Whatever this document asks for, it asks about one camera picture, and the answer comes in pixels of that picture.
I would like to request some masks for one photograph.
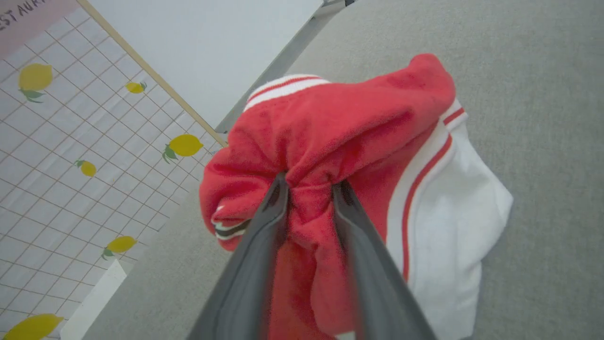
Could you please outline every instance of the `grid pattern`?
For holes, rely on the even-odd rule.
[[[19,91],[34,63],[52,66],[41,103]],[[129,82],[146,88],[131,93]],[[65,318],[58,338],[109,267],[108,243],[136,239],[115,254],[135,263],[220,145],[81,8],[0,60],[0,103],[0,337],[54,313]],[[165,162],[182,134],[203,148]]]

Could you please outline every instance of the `wooden frame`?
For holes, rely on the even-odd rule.
[[[164,91],[166,91],[174,100],[182,106],[183,109],[197,123],[199,123],[206,131],[210,133],[214,139],[222,146],[228,146],[228,144],[221,138],[220,135],[168,84],[164,78],[162,78],[147,62],[126,42],[124,38],[111,26],[111,24],[105,20],[105,18],[88,2],[88,0],[77,0],[77,2],[84,8],[86,12],[92,17],[98,24],[109,33],[110,37],[112,37],[123,49],[140,65],[145,72],[153,78],[159,84]]]

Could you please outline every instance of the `lemon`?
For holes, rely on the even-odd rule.
[[[63,318],[54,314],[34,315],[9,330],[4,340],[41,340],[57,328],[61,321]]]
[[[199,149],[203,147],[203,144],[199,139],[192,134],[181,134],[177,138],[170,141],[170,144],[165,145],[164,158],[166,163],[168,159],[176,160],[176,155],[188,157],[195,155]]]
[[[127,83],[126,89],[132,93],[142,93],[147,88],[147,83]]]
[[[19,91],[32,103],[41,103],[35,98],[40,98],[44,90],[53,82],[53,67],[51,65],[30,64],[23,67],[19,74]]]
[[[82,174],[88,177],[94,177],[94,174],[97,173],[97,167],[94,164],[90,163],[86,160],[76,160],[74,163],[75,166],[80,168]]]
[[[118,237],[115,240],[109,242],[101,257],[106,260],[105,256],[114,256],[114,253],[127,252],[132,246],[138,241],[131,236]]]

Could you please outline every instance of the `red cloth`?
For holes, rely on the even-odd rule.
[[[455,99],[450,75],[431,54],[362,83],[292,89],[302,78],[314,81],[293,77],[252,95],[199,190],[215,233],[214,225],[228,230],[252,218],[275,176],[287,171],[290,229],[277,255],[270,324],[270,338],[279,340],[332,339],[354,329],[331,186],[348,179],[384,238],[400,173]],[[219,241],[234,250],[239,239]]]

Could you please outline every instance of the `gray carpet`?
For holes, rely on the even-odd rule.
[[[514,195],[484,261],[474,339],[604,334],[604,2],[361,0],[290,73],[369,79],[432,52],[453,75],[478,153]],[[86,340],[183,339],[227,254],[196,195],[164,227]]]

